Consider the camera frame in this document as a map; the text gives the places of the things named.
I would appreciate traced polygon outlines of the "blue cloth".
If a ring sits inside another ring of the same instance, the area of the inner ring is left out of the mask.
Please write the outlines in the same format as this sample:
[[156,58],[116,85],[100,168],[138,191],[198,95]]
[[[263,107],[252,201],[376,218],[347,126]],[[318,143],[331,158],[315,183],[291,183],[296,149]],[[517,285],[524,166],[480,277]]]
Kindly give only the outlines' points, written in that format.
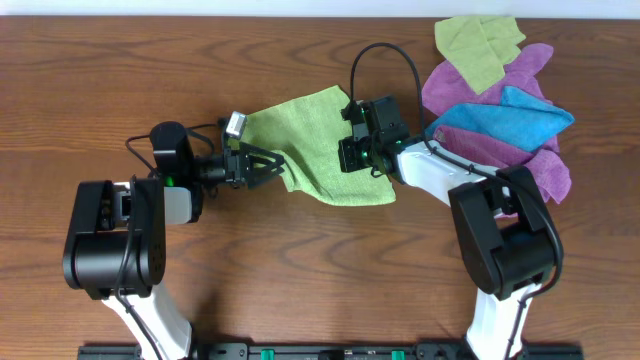
[[483,134],[527,152],[533,152],[575,122],[568,111],[523,90],[506,86],[498,105],[454,105],[425,130],[433,136],[439,126]]

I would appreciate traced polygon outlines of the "olive green cloth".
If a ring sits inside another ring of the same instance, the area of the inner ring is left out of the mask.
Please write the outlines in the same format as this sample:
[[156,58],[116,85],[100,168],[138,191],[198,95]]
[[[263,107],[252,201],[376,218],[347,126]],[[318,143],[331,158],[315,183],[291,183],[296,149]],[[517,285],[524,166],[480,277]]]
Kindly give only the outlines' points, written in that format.
[[456,16],[434,26],[436,47],[476,95],[506,75],[526,39],[514,17]]

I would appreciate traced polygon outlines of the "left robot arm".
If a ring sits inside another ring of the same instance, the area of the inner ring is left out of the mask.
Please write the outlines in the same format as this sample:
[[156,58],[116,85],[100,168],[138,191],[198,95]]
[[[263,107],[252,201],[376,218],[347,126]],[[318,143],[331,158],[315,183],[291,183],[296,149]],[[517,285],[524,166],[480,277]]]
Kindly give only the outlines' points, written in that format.
[[241,133],[241,126],[227,125],[211,154],[197,156],[190,141],[211,141],[198,127],[160,123],[146,136],[154,156],[147,177],[79,184],[62,258],[64,278],[112,309],[137,341],[81,346],[79,358],[245,358],[244,345],[197,340],[163,282],[167,226],[197,222],[204,198],[216,196],[221,184],[254,188],[282,173],[282,155],[247,143],[229,146]]

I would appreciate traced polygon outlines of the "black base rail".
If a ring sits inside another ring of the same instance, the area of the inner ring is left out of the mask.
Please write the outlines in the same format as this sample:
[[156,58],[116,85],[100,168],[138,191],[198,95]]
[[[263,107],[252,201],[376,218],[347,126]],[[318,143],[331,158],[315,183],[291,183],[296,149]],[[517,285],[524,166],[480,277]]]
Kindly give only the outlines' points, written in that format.
[[[143,359],[136,346],[81,346],[79,360]],[[477,359],[463,342],[430,341],[412,346],[312,346],[248,345],[217,343],[196,346],[191,354],[179,359],[197,360],[470,360]],[[582,360],[581,347],[575,345],[524,345],[523,352],[512,359]]]

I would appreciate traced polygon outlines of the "light green cloth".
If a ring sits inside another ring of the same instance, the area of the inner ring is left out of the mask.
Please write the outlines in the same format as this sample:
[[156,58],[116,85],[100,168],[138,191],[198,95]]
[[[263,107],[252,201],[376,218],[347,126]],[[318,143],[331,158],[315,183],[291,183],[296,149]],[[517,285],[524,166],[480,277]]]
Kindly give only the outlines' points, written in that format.
[[281,178],[289,192],[303,192],[332,206],[393,203],[391,182],[361,170],[344,173],[338,142],[351,134],[340,111],[348,95],[337,85],[247,116],[241,141],[284,158]]

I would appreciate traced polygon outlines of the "purple cloth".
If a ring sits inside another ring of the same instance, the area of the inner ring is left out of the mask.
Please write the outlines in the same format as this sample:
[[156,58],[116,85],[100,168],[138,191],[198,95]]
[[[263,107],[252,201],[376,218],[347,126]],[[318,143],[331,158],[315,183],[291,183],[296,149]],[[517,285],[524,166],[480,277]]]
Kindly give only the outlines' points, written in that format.
[[497,168],[525,166],[532,173],[544,202],[553,200],[560,204],[570,192],[570,171],[559,156],[556,137],[534,152],[526,152],[488,135],[446,125],[437,127],[433,137],[446,150],[479,164]]
[[554,48],[544,43],[525,46],[517,58],[504,67],[505,76],[481,94],[476,94],[448,61],[439,64],[422,89],[423,105],[435,115],[442,115],[461,103],[499,105],[505,86],[516,87],[550,103],[540,88],[536,75],[551,60]]

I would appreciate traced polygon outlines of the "lower purple cloth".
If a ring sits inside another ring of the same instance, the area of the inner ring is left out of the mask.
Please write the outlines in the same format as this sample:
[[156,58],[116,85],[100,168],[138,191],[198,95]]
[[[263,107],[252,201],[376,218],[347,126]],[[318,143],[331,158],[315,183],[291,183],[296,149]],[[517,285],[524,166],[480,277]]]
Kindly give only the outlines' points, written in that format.
[[488,135],[446,125],[437,127],[433,137],[446,150],[479,164],[497,168],[525,166],[532,173],[544,202],[553,200],[560,204],[570,192],[570,171],[559,156],[556,137],[534,152],[526,152]]

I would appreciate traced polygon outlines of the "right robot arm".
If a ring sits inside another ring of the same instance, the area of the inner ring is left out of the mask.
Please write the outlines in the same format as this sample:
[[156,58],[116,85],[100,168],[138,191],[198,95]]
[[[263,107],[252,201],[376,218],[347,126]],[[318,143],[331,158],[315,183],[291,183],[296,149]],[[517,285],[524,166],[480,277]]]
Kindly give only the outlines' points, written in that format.
[[559,280],[563,249],[533,176],[524,166],[498,169],[413,136],[394,97],[350,100],[352,127],[339,141],[346,173],[368,169],[424,190],[451,210],[467,273],[478,288],[465,342],[477,359],[514,359],[533,298]]

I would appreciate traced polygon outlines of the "upper purple cloth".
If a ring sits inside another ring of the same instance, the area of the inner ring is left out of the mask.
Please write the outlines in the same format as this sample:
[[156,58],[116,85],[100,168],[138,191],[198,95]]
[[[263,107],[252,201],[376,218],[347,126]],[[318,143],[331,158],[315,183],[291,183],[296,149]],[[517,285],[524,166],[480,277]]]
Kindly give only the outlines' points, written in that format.
[[504,67],[505,76],[481,94],[476,94],[448,61],[439,64],[422,89],[423,105],[435,115],[442,115],[461,103],[499,105],[505,86],[516,87],[550,103],[540,88],[536,75],[551,60],[554,48],[544,43],[525,46],[517,58]]

